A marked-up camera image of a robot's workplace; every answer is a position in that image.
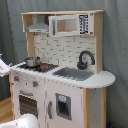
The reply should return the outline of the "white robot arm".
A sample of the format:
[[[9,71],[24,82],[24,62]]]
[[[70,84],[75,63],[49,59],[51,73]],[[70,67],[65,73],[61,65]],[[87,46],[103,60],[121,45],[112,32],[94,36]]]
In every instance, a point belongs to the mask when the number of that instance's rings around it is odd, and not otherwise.
[[[0,76],[3,77],[9,73],[10,68],[3,62],[0,55]],[[0,128],[40,128],[40,125],[33,114],[24,114],[16,120],[1,123]]]

